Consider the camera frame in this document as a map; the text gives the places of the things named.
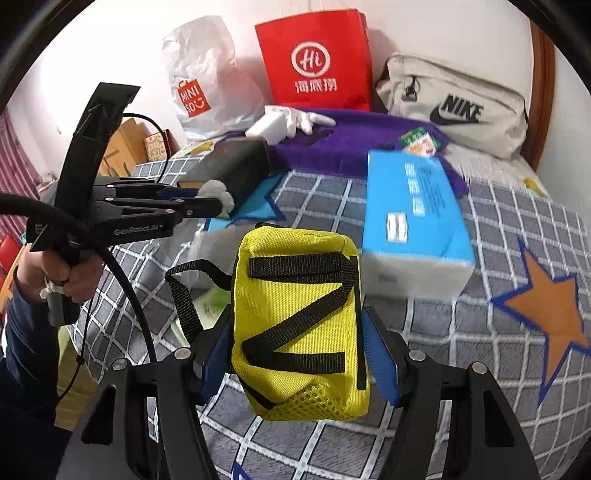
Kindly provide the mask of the person's left hand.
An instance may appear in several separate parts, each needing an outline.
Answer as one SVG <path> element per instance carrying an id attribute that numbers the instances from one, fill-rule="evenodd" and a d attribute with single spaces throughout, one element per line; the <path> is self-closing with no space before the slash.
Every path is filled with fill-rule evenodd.
<path id="1" fill-rule="evenodd" d="M 95 254 L 70 267 L 53 251 L 31 252 L 26 246 L 16 269 L 15 282 L 21 295 L 30 303 L 41 300 L 40 291 L 48 278 L 63 288 L 66 297 L 82 304 L 93 297 L 102 272 L 103 262 Z"/>

